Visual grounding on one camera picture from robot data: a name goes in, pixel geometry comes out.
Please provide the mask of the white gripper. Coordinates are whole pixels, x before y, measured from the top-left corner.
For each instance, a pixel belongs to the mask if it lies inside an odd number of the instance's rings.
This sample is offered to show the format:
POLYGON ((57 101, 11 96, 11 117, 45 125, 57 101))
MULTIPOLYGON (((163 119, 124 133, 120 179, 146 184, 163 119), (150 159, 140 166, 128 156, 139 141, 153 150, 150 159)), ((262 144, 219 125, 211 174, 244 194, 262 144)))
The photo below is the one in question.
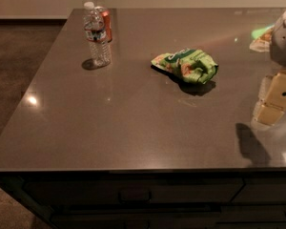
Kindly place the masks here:
MULTIPOLYGON (((270 46, 271 59, 286 66, 286 11, 275 22, 270 46)), ((258 93, 253 121, 264 126, 275 125, 286 112, 286 68, 266 75, 258 93)))

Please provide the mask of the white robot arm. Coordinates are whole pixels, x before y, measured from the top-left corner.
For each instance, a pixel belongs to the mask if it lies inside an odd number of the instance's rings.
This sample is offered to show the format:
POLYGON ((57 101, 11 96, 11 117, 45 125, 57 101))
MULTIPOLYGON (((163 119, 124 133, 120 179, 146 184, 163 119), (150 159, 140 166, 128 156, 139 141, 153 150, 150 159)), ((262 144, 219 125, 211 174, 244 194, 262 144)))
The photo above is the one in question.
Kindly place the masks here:
POLYGON ((286 113, 286 10, 272 26, 252 32, 250 49, 268 52, 273 62, 282 67, 266 75, 260 84, 252 123, 258 129, 274 126, 286 113))

